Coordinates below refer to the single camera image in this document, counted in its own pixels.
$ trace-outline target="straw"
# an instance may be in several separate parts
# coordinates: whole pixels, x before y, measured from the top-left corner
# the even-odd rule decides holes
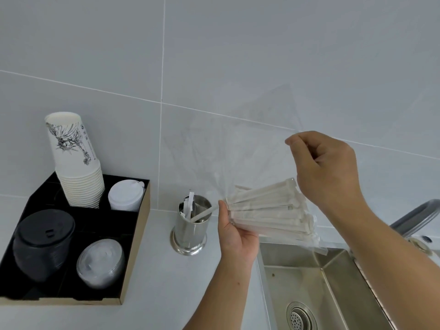
[[[194,216],[193,218],[191,218],[191,222],[196,222],[197,220],[200,220],[201,218],[203,218],[204,216],[207,216],[208,214],[211,214],[213,211],[218,209],[218,205],[215,206],[211,206],[210,208],[206,209],[205,211],[197,214],[196,216]]]

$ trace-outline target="countertop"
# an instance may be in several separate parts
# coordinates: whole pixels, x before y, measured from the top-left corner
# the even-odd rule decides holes
[[[8,246],[26,204],[0,196],[0,252]],[[200,254],[181,256],[169,243],[175,212],[151,210],[122,306],[1,306],[1,329],[169,329],[184,327],[220,259],[217,217]],[[267,330],[260,277],[254,264],[242,329]]]

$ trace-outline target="tile wall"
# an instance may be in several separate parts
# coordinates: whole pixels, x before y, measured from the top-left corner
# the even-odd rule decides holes
[[[27,197],[53,171],[43,117],[68,110],[104,172],[151,179],[153,208],[294,176],[283,140],[314,129],[354,147],[391,223],[440,198],[439,12],[440,0],[2,0],[0,194]],[[423,233],[440,237],[440,218]]]

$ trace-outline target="bundle of straws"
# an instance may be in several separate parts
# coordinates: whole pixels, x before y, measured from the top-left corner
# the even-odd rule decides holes
[[[231,222],[239,228],[286,242],[318,246],[315,218],[306,198],[297,190],[294,178],[259,189],[235,187],[236,193],[224,200]],[[191,218],[196,222],[218,207],[213,206]]]

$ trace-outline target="clear plastic lid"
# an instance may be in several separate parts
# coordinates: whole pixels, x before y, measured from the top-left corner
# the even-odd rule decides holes
[[[86,280],[105,277],[122,258],[122,247],[118,241],[106,238],[89,245],[77,261],[78,274]]]

